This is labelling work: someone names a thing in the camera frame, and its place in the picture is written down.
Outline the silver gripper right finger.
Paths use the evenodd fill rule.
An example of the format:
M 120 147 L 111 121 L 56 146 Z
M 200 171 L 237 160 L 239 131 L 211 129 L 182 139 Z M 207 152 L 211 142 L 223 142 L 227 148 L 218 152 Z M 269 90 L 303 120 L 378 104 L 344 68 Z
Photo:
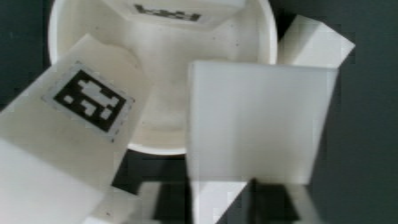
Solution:
M 250 180 L 248 224 L 323 224 L 316 210 L 282 184 Z

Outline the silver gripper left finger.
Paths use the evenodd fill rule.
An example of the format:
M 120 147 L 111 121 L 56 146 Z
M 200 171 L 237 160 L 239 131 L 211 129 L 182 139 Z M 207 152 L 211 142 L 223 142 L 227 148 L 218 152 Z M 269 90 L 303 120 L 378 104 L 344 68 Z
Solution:
M 186 182 L 143 182 L 138 187 L 140 224 L 191 224 L 191 194 Z

